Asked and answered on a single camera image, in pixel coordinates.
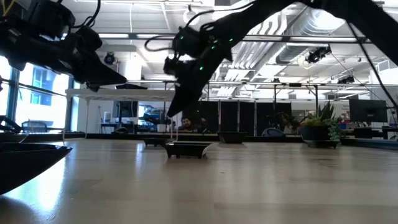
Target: window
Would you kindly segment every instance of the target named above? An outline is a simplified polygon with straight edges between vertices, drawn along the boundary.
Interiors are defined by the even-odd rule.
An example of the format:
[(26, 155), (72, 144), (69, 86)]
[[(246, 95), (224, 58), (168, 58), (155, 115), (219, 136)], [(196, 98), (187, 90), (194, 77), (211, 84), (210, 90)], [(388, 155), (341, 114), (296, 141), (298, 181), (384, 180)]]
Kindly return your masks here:
[[(42, 98), (50, 99), (51, 105), (39, 103), (43, 101)], [(18, 94), (16, 123), (22, 125), (24, 121), (39, 121), (49, 128), (63, 128), (66, 111), (67, 99), (64, 96), (48, 95), (21, 88)]]
[(1, 78), (9, 80), (11, 76), (11, 66), (5, 57), (0, 57), (0, 75)]
[[(19, 75), (19, 83), (31, 85), (54, 93), (65, 94), (65, 90), (69, 86), (69, 76), (64, 74), (56, 74), (51, 70), (38, 67), (27, 63), (25, 69)], [(44, 97), (41, 93), (40, 105), (51, 105), (50, 99)]]
[(54, 94), (35, 91), (29, 87), (20, 87), (16, 123), (22, 125), (25, 121), (38, 121), (44, 123), (48, 128), (63, 128), (67, 99), (64, 96), (56, 95), (56, 93), (65, 94), (65, 90), (69, 86), (69, 79), (68, 75), (59, 75), (51, 70), (28, 63), (19, 75), (19, 83), (51, 91)]
[[(0, 57), (0, 76), (5, 80), (9, 80), (11, 76), (11, 67), (8, 65), (8, 60), (5, 57)], [(0, 115), (6, 115), (8, 102), (8, 84), (1, 84), (0, 91)]]
[(8, 102), (8, 85), (2, 84), (2, 91), (0, 91), (0, 115), (6, 115)]

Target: green leaves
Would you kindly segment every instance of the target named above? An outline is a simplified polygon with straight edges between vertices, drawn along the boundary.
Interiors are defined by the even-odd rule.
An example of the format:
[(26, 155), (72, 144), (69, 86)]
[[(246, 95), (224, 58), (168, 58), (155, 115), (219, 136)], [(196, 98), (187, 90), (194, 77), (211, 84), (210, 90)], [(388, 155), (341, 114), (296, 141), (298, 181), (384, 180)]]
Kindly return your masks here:
[(324, 121), (326, 119), (334, 119), (335, 118), (335, 106), (330, 103), (330, 101), (321, 109), (321, 106), (318, 107), (318, 119)]
[(319, 106), (316, 117), (306, 120), (304, 125), (328, 126), (330, 140), (340, 142), (340, 128), (337, 119), (335, 119), (335, 106), (330, 101), (322, 109)]

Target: black cable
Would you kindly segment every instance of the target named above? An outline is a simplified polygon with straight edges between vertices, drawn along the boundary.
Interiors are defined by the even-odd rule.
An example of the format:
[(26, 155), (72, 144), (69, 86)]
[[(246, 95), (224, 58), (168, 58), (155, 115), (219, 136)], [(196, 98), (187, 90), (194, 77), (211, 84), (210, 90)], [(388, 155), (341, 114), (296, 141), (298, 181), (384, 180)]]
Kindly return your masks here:
[(249, 2), (249, 3), (245, 4), (244, 6), (237, 7), (237, 8), (234, 8), (234, 9), (220, 9), (220, 10), (214, 10), (214, 9), (212, 9), (212, 10), (209, 10), (209, 11), (199, 12), (198, 14), (194, 15), (194, 16), (187, 22), (187, 24), (185, 25), (185, 27), (189, 26), (189, 24), (191, 24), (191, 22), (192, 22), (193, 20), (195, 20), (198, 16), (201, 16), (201, 15), (204, 15), (204, 14), (213, 13), (213, 12), (236, 11), (236, 10), (244, 9), (244, 8), (246, 8), (246, 7), (249, 7), (249, 6), (253, 5), (256, 1), (257, 1), (257, 0), (255, 0), (255, 1), (253, 1), (253, 2)]
[(373, 69), (373, 71), (374, 71), (374, 74), (375, 74), (377, 80), (379, 80), (379, 83), (380, 83), (381, 88), (383, 89), (383, 91), (384, 91), (384, 93), (387, 95), (387, 97), (390, 99), (391, 103), (394, 105), (394, 108), (396, 109), (396, 111), (398, 111), (398, 105), (397, 105), (397, 103), (396, 103), (395, 100), (392, 98), (392, 96), (390, 95), (390, 93), (388, 92), (388, 90), (386, 89), (386, 87), (384, 86), (383, 82), (381, 81), (379, 72), (377, 72), (376, 67), (373, 65), (372, 60), (371, 60), (371, 58), (370, 58), (368, 52), (366, 51), (364, 45), (363, 45), (362, 42), (361, 42), (361, 39), (360, 39), (360, 38), (358, 37), (358, 35), (356, 34), (356, 32), (355, 32), (353, 26), (352, 26), (349, 22), (347, 22), (347, 24), (348, 24), (349, 29), (350, 29), (351, 32), (353, 33), (355, 39), (358, 41), (358, 44), (359, 44), (359, 46), (361, 47), (363, 53), (365, 54), (366, 59), (368, 60), (369, 64), (372, 66), (372, 69)]
[(97, 8), (95, 9), (95, 12), (92, 16), (88, 16), (85, 21), (77, 26), (72, 26), (72, 28), (77, 29), (77, 28), (81, 28), (83, 26), (88, 26), (88, 27), (92, 27), (93, 24), (95, 22), (96, 17), (98, 16), (98, 13), (100, 13), (100, 9), (101, 9), (101, 0), (98, 0), (97, 2)]
[(147, 51), (149, 51), (149, 52), (158, 52), (158, 51), (162, 51), (162, 50), (173, 50), (172, 47), (162, 47), (162, 48), (159, 48), (159, 49), (150, 49), (150, 48), (148, 48), (148, 44), (149, 44), (149, 42), (151, 42), (152, 40), (159, 39), (159, 38), (161, 38), (161, 37), (168, 37), (168, 36), (169, 36), (169, 35), (157, 35), (157, 36), (151, 37), (150, 39), (147, 39), (147, 40), (145, 41), (145, 44), (144, 44), (145, 49), (146, 49)]
[[(348, 69), (336, 58), (336, 56), (335, 56), (333, 53), (331, 53), (331, 55), (336, 59), (336, 61), (337, 61), (346, 71), (348, 71)], [(363, 84), (359, 79), (357, 79), (354, 75), (352, 75), (352, 76), (355, 78), (355, 80), (356, 80), (357, 82), (359, 82), (361, 85), (363, 85), (363, 86), (364, 86), (370, 93), (372, 93), (377, 99), (382, 100), (379, 96), (377, 96), (374, 92), (372, 92), (371, 89), (369, 89), (365, 84)], [(392, 119), (394, 119), (394, 124), (397, 125), (396, 118), (394, 117), (394, 114), (393, 114), (393, 112), (392, 112), (392, 109), (391, 109), (390, 105), (388, 105), (388, 103), (386, 103), (386, 105), (390, 108), (390, 112), (391, 112), (391, 114), (392, 114)]]
[[(237, 7), (237, 8), (235, 8), (235, 9), (220, 9), (220, 10), (214, 10), (214, 9), (212, 9), (212, 10), (209, 10), (209, 11), (199, 12), (198, 14), (194, 15), (194, 16), (187, 22), (187, 24), (185, 25), (185, 27), (188, 27), (188, 26), (191, 24), (191, 22), (192, 22), (193, 20), (195, 20), (198, 16), (201, 16), (201, 15), (204, 15), (204, 14), (213, 13), (213, 12), (236, 11), (236, 10), (244, 9), (244, 8), (246, 8), (246, 7), (251, 6), (251, 5), (254, 4), (256, 1), (257, 1), (257, 0), (255, 0), (255, 1), (253, 1), (253, 2), (250, 2), (250, 3), (247, 3), (247, 4), (245, 4), (244, 6)], [(149, 44), (149, 42), (151, 42), (152, 40), (158, 39), (158, 38), (160, 38), (160, 37), (168, 37), (168, 35), (157, 35), (157, 36), (155, 36), (155, 37), (151, 37), (150, 39), (147, 39), (147, 40), (145, 41), (145, 44), (144, 44), (145, 49), (146, 49), (147, 51), (150, 51), (150, 52), (158, 52), (158, 51), (162, 51), (162, 50), (174, 50), (172, 47), (162, 47), (162, 48), (159, 48), (159, 49), (150, 49), (150, 48), (147, 47), (148, 44)]]

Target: black partition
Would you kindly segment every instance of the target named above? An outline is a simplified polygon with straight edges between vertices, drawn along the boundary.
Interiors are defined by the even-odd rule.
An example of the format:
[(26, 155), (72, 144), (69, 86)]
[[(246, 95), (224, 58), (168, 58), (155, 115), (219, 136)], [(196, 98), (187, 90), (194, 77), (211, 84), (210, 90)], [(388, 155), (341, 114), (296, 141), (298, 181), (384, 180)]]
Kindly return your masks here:
[(266, 128), (273, 127), (274, 104), (257, 103), (257, 136), (261, 136)]
[(217, 101), (201, 101), (200, 114), (206, 119), (207, 129), (211, 133), (218, 131), (218, 102)]
[[(291, 103), (277, 103), (276, 112), (292, 115)], [(257, 103), (257, 136), (261, 136), (262, 132), (267, 128), (274, 127), (274, 104), (273, 103)]]
[(221, 102), (221, 131), (238, 130), (238, 102)]
[(254, 103), (239, 102), (239, 131), (254, 135)]

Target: cable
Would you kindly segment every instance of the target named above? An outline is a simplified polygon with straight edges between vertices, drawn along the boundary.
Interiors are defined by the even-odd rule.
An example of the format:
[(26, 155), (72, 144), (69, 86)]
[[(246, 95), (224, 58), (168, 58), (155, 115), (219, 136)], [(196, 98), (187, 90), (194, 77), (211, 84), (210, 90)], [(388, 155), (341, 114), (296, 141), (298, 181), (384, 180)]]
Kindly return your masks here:
[(372, 69), (374, 71), (374, 74), (377, 78), (377, 80), (379, 80), (380, 86), (383, 89), (384, 93), (387, 95), (387, 97), (390, 99), (391, 103), (394, 105), (394, 108), (396, 109), (396, 111), (398, 111), (398, 105), (395, 102), (395, 100), (392, 98), (392, 96), (390, 95), (390, 93), (388, 92), (388, 90), (386, 89), (386, 87), (384, 86), (383, 82), (381, 81), (379, 72), (377, 72), (376, 67), (373, 65), (372, 60), (368, 54), (368, 52), (366, 51), (364, 45), (362, 44), (361, 40), (359, 39), (357, 33), (355, 32), (353, 26), (347, 22), (349, 29), (351, 30), (351, 32), (353, 33), (355, 39), (358, 41), (359, 46), (361, 47), (363, 53), (365, 54), (366, 59), (368, 60), (369, 64), (372, 66)]
[(214, 10), (214, 9), (212, 9), (212, 10), (209, 10), (209, 11), (199, 12), (198, 14), (194, 15), (194, 16), (187, 22), (187, 24), (185, 25), (185, 27), (189, 26), (189, 24), (191, 24), (191, 22), (194, 21), (198, 16), (201, 16), (201, 15), (204, 15), (204, 14), (209, 14), (209, 13), (214, 13), (214, 12), (236, 11), (236, 10), (240, 10), (240, 9), (244, 9), (244, 8), (246, 8), (246, 7), (249, 7), (249, 6), (253, 5), (255, 2), (257, 2), (257, 0), (255, 0), (255, 1), (253, 1), (253, 2), (249, 2), (249, 3), (245, 4), (244, 6), (237, 7), (237, 8), (234, 8), (234, 9), (220, 9), (220, 10)]
[(151, 42), (151, 41), (153, 41), (155, 39), (159, 39), (161, 37), (168, 37), (168, 36), (170, 36), (170, 35), (157, 35), (157, 36), (151, 37), (150, 39), (147, 39), (147, 41), (145, 41), (145, 44), (144, 44), (145, 49), (147, 51), (149, 51), (149, 52), (159, 52), (159, 51), (163, 51), (163, 50), (173, 50), (172, 47), (162, 47), (162, 48), (159, 48), (159, 49), (150, 49), (150, 48), (148, 48), (149, 42)]
[[(335, 55), (333, 55), (333, 53), (331, 53), (331, 55), (336, 59), (336, 61), (346, 70), (348, 71), (348, 69), (336, 58)], [(372, 90), (370, 88), (368, 88), (365, 84), (363, 84), (359, 79), (357, 79), (354, 75), (353, 75), (354, 79), (359, 82), (361, 85), (363, 85), (370, 93), (372, 93), (377, 99), (382, 100), (379, 96), (377, 96), (374, 92), (372, 92)], [(394, 119), (394, 124), (397, 125), (397, 121), (394, 117), (394, 114), (392, 113), (392, 109), (390, 107), (390, 105), (388, 105), (388, 103), (386, 103), (386, 105), (390, 108), (390, 112), (392, 114), (392, 119)]]
[[(7, 7), (6, 11), (3, 13), (2, 16), (6, 16), (8, 14), (8, 12), (11, 10), (14, 3), (15, 3), (15, 0), (12, 0), (10, 5)], [(3, 10), (4, 10), (5, 5), (6, 5), (6, 0), (3, 1)]]
[[(194, 16), (187, 22), (187, 24), (185, 25), (185, 27), (188, 27), (188, 26), (191, 24), (191, 22), (192, 22), (193, 20), (195, 20), (198, 16), (201, 16), (201, 15), (204, 15), (204, 14), (213, 13), (213, 12), (236, 11), (236, 10), (244, 9), (244, 8), (246, 8), (246, 7), (251, 6), (251, 5), (254, 4), (256, 1), (257, 1), (257, 0), (255, 0), (255, 1), (253, 1), (253, 2), (250, 2), (250, 3), (247, 3), (247, 4), (245, 4), (244, 6), (237, 7), (237, 8), (235, 8), (235, 9), (220, 9), (220, 10), (214, 10), (214, 9), (213, 9), (213, 10), (209, 10), (209, 11), (199, 12), (198, 14), (194, 15)], [(205, 26), (205, 25), (209, 25), (209, 24), (213, 24), (213, 23), (210, 22), (210, 23), (207, 23), (207, 24), (203, 24), (202, 27)], [(172, 47), (162, 47), (162, 48), (159, 48), (159, 49), (150, 49), (150, 48), (148, 48), (148, 44), (149, 44), (149, 42), (151, 42), (152, 40), (155, 40), (155, 39), (158, 39), (158, 38), (161, 38), (161, 37), (168, 37), (168, 36), (169, 36), (169, 35), (157, 35), (157, 36), (155, 36), (155, 37), (151, 37), (150, 39), (147, 39), (147, 40), (145, 41), (145, 44), (144, 44), (145, 49), (146, 49), (147, 51), (149, 51), (149, 52), (159, 52), (159, 51), (163, 51), (163, 50), (174, 50)]]
[(98, 13), (100, 12), (100, 9), (101, 9), (101, 0), (98, 0), (97, 8), (95, 9), (94, 14), (92, 16), (88, 16), (82, 24), (77, 26), (72, 26), (72, 28), (76, 29), (76, 28), (81, 28), (83, 26), (93, 27), (93, 25), (95, 24), (95, 19), (98, 16)]
[(4, 13), (6, 13), (6, 0), (1, 0), (1, 4), (2, 4), (2, 14), (4, 15)]

